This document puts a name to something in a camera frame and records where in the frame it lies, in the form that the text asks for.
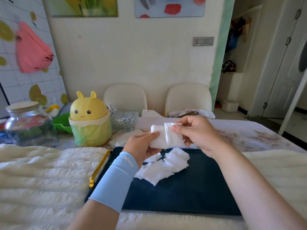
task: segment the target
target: fluffy cream blanket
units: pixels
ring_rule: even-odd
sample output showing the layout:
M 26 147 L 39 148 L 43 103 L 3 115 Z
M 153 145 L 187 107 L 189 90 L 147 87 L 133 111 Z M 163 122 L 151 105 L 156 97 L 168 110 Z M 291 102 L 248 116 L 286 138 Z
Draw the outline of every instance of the fluffy cream blanket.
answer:
M 0 145 L 0 228 L 65 229 L 83 206 L 106 149 Z M 286 150 L 245 155 L 307 218 L 307 155 Z M 247 229 L 242 218 L 121 213 L 117 229 Z

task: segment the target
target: knife in painting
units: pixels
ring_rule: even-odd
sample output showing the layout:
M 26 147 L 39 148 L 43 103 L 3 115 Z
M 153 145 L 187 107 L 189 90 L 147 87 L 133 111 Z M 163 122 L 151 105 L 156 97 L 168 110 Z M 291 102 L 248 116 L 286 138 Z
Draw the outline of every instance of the knife in painting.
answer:
M 145 7 L 145 9 L 149 10 L 149 6 L 148 6 L 146 0 L 140 0 L 140 2 L 141 2 L 142 5 Z

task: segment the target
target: yellow flower painting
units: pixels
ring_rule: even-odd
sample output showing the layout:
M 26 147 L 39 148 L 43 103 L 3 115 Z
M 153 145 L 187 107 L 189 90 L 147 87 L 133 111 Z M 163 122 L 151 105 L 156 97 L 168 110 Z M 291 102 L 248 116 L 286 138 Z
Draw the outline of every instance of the yellow flower painting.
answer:
M 47 0 L 54 17 L 118 17 L 117 0 Z

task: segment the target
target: chair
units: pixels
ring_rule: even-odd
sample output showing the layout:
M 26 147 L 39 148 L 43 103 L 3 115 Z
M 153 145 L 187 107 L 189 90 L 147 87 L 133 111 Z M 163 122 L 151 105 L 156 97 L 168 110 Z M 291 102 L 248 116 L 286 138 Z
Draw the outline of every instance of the chair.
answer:
M 144 89 L 137 84 L 118 83 L 110 85 L 104 95 L 103 101 L 106 105 L 111 103 L 117 111 L 147 110 L 147 100 Z
M 181 83 L 169 89 L 165 103 L 165 115 L 171 111 L 203 109 L 212 111 L 212 100 L 209 89 L 198 83 Z

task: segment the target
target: light blue wristband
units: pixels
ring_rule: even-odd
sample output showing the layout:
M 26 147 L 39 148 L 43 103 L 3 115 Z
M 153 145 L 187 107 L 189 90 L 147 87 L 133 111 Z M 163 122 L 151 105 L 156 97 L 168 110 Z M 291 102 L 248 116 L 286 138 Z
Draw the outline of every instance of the light blue wristband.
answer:
M 121 152 L 89 198 L 120 213 L 130 184 L 138 171 L 134 157 L 128 152 Z

